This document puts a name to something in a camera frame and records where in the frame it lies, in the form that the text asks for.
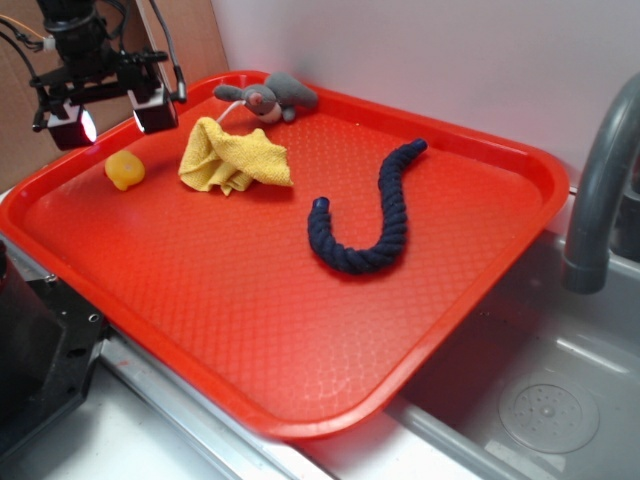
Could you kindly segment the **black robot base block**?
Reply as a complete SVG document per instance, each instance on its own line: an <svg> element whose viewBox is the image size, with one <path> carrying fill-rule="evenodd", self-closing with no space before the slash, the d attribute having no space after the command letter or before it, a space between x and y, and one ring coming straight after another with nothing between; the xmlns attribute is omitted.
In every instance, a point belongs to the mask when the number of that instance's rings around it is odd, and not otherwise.
<svg viewBox="0 0 640 480"><path fill-rule="evenodd" d="M27 280L1 244L1 459L88 395L103 314L62 280Z"/></svg>

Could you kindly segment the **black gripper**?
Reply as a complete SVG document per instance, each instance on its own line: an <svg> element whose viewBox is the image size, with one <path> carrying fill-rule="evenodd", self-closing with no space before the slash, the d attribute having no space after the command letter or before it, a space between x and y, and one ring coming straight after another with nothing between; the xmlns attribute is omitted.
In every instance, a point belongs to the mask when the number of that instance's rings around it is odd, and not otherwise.
<svg viewBox="0 0 640 480"><path fill-rule="evenodd" d="M83 106L125 96L143 134L177 128L178 114L158 70L168 60L168 53L148 48L140 52L105 49L34 75L29 85L36 90L38 107L32 129L48 129L61 151L91 146L97 128Z"/></svg>

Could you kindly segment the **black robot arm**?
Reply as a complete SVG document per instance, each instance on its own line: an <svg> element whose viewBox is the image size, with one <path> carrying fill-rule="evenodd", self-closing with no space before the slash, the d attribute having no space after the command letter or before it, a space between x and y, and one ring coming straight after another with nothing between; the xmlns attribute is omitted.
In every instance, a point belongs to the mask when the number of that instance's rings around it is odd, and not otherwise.
<svg viewBox="0 0 640 480"><path fill-rule="evenodd" d="M167 42L165 51L125 49L128 8L120 25L109 30L94 1L38 3L61 66L30 80L38 98L35 132L48 131L61 151L91 146L98 133L86 106L121 97L131 102L143 134L178 127L175 104L186 102L186 82L165 19L154 1L150 5ZM117 48L114 40L120 42Z"/></svg>

